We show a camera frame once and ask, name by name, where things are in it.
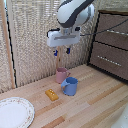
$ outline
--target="wooden countertop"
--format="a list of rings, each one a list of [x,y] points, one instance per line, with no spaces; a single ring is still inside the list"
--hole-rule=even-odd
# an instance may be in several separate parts
[[[110,128],[128,102],[128,86],[91,67],[82,65],[71,71],[79,80],[75,96],[62,93],[51,76],[0,95],[0,100],[21,97],[35,108],[29,128]],[[45,91],[53,89],[59,99],[52,102]]]
[[[128,15],[128,8],[109,8],[98,10],[101,13]]]

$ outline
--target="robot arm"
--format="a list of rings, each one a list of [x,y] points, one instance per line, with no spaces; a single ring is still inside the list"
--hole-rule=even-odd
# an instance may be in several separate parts
[[[94,6],[91,4],[93,1],[61,0],[57,12],[57,20],[61,27],[47,33],[47,45],[57,47],[78,43],[80,40],[80,26],[90,21],[94,16]]]
[[[83,11],[85,15],[83,15],[82,12],[82,16],[79,17],[79,22],[81,21],[80,25],[82,25],[85,22],[85,19],[82,17],[87,18],[86,15],[94,10],[92,5],[91,7],[89,6],[86,11],[84,9],[87,8],[87,6],[90,5],[93,1],[94,0],[65,0],[64,2],[61,2],[57,13],[57,19],[59,24],[63,28],[70,28],[74,26],[77,16]]]

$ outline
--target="yellow object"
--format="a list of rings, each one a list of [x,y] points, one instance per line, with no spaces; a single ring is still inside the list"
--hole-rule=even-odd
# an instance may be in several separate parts
[[[57,100],[59,98],[52,89],[45,91],[45,94],[50,98],[51,101]]]

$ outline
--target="white plate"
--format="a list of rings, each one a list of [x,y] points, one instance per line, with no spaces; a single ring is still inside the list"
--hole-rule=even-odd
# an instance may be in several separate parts
[[[26,99],[11,97],[0,101],[0,128],[27,128],[34,119],[34,107]]]

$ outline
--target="blue cup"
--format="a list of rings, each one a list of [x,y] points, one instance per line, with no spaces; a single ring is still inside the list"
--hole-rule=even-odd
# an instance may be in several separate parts
[[[78,80],[76,78],[68,77],[62,82],[61,89],[64,94],[74,96],[76,94],[77,84]]]

